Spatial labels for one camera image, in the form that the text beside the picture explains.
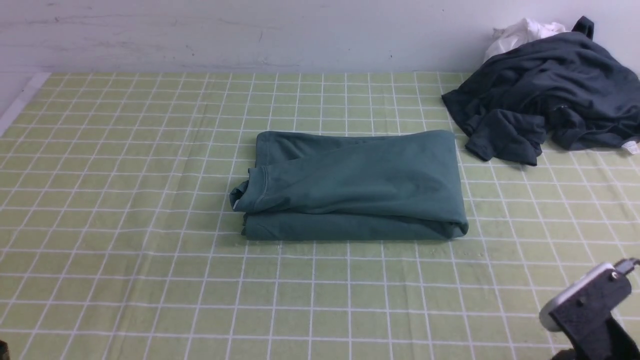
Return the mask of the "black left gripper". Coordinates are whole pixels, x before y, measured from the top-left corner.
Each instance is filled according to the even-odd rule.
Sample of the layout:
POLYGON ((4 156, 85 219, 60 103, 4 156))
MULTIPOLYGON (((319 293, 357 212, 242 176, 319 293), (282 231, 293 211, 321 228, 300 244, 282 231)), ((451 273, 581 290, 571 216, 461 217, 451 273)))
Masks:
POLYGON ((10 360, 9 344, 3 340, 0 340, 0 360, 10 360))

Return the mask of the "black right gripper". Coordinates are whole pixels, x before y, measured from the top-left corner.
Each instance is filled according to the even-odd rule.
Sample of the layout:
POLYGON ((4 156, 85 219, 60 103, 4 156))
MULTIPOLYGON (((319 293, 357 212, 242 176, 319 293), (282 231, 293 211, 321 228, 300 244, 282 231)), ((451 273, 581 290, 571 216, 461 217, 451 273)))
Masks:
POLYGON ((613 310, 632 292, 626 276, 598 276, 586 289, 551 310, 550 316, 571 348, 553 360, 638 360, 639 346, 613 316, 613 310))

